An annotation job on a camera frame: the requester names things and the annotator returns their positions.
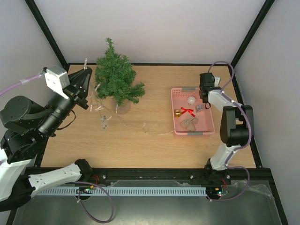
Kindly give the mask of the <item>pink plastic basket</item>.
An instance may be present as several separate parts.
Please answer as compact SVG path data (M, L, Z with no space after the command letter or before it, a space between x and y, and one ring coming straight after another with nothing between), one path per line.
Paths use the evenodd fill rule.
M198 87L171 89L174 133L177 136L202 136L215 133L211 109L200 99Z

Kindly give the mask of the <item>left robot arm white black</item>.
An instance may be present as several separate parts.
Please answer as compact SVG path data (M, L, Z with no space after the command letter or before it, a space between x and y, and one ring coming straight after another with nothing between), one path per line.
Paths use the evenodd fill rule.
M78 105L88 108L87 95L92 69L85 67L68 74L58 67L42 71L54 96L45 106L25 96L10 99L0 112L7 129L0 142L0 210L25 205L38 193L69 182L88 181L92 168L85 159L61 169L26 175L24 169L45 150L48 139L61 130L64 119Z

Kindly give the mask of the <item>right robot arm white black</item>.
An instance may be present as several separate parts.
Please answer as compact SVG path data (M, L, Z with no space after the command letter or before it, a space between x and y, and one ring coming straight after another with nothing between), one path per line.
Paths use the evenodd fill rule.
M215 106L222 113L219 131L221 144L214 156L208 160L209 169L204 172L205 180L213 184L221 178L220 171L229 167L234 155L250 145L254 137L253 108L236 102L221 87L215 86L212 73L200 74L199 88L202 102Z

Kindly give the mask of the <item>small green christmas tree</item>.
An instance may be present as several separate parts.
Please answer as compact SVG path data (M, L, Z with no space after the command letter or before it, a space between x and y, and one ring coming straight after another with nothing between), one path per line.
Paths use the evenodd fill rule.
M114 42L106 38L107 49L99 57L95 70L95 90L99 99L113 98L121 106L125 101L138 104L145 95L145 84L134 84L136 72L126 55L115 51Z

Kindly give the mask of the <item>clear string lights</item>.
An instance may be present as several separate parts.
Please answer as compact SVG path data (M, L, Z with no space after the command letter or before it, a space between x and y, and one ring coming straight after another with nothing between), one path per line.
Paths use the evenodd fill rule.
M85 58L84 60L84 69L87 69L87 62L88 62L88 59ZM123 123L123 126L132 126L132 127L140 127L141 125L132 125L132 124L126 124L124 119L119 115L117 114L117 110L118 110L118 104L116 104L116 107L115 109L110 109L108 107L106 107L105 105L103 105L103 102L101 99L99 99L97 97L97 88L100 86L100 84L98 84L97 86L95 86L93 84L92 81L90 81L89 83L89 88L90 88L90 92L89 92L89 98L90 98L90 112L92 112L92 108L93 106L97 108L94 109L94 111L97 111L100 113L100 117L101 117L101 121L102 121L102 126L103 126L103 130L106 130L108 128L108 121L114 116L114 117L117 117L119 120L121 120L121 122ZM101 114L101 110L107 110L111 115L109 117L107 117L106 115L104 115L104 112L102 112ZM158 132L149 132L149 128L146 127L146 123L143 124L143 126L141 127L143 132L146 133L146 134L149 134L149 135L167 135L167 134L171 134L171 133L174 133L175 131L169 131L169 132L166 132L166 133L158 133Z

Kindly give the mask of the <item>silver gift box ornament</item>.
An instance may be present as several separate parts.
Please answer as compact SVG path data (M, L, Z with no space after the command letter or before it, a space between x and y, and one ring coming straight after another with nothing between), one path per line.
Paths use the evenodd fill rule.
M196 113L198 113L198 112L200 112L200 111L202 111L202 110L204 110L205 109L205 107L203 106L203 104L200 104L200 105L196 105L195 106L195 112Z

